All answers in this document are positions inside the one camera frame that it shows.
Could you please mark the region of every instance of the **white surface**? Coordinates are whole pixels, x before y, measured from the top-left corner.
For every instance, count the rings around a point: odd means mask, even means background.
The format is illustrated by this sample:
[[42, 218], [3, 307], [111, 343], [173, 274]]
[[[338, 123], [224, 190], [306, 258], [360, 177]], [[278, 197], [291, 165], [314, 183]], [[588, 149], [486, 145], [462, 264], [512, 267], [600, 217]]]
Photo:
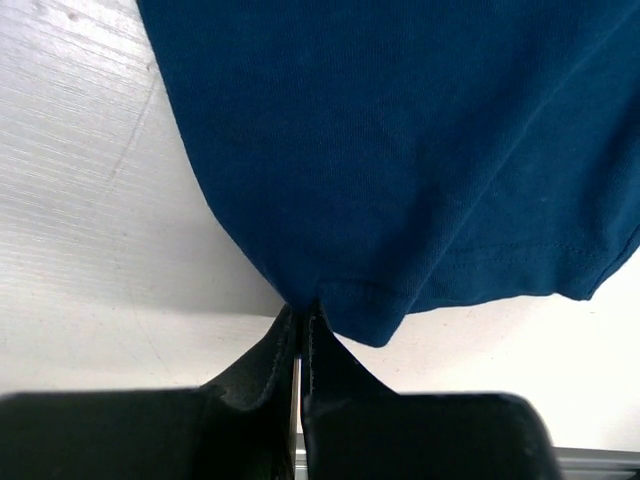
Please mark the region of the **white surface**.
[[[0, 0], [0, 393], [192, 385], [280, 299], [210, 214], [133, 0]], [[558, 446], [640, 451], [640, 256], [589, 303], [521, 298], [346, 342], [403, 391], [506, 390]]]

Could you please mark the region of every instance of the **blue t-shirt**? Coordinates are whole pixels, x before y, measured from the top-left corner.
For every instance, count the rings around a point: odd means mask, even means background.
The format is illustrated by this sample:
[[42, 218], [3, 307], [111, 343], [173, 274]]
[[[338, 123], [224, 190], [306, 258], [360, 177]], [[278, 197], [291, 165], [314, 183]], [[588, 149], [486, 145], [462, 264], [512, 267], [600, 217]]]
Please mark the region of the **blue t-shirt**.
[[590, 298], [640, 242], [638, 0], [139, 6], [217, 219], [338, 333]]

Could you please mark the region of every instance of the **blue fabric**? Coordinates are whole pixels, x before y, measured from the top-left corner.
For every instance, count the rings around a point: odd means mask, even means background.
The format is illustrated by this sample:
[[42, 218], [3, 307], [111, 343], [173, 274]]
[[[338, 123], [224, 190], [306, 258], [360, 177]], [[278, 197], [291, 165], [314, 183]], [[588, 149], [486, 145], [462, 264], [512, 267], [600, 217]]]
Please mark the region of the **blue fabric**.
[[374, 346], [408, 312], [590, 298], [638, 246], [639, 5], [139, 0], [217, 219]]

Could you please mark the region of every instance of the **black clamp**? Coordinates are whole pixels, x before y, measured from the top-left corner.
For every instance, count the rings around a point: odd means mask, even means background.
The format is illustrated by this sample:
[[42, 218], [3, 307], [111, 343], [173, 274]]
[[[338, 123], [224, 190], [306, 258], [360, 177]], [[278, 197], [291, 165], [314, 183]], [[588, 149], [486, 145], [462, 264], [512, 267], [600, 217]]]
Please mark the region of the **black clamp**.
[[284, 307], [200, 388], [5, 398], [0, 478], [292, 479], [298, 365], [311, 480], [562, 478], [527, 402], [399, 395], [334, 337], [319, 304]]

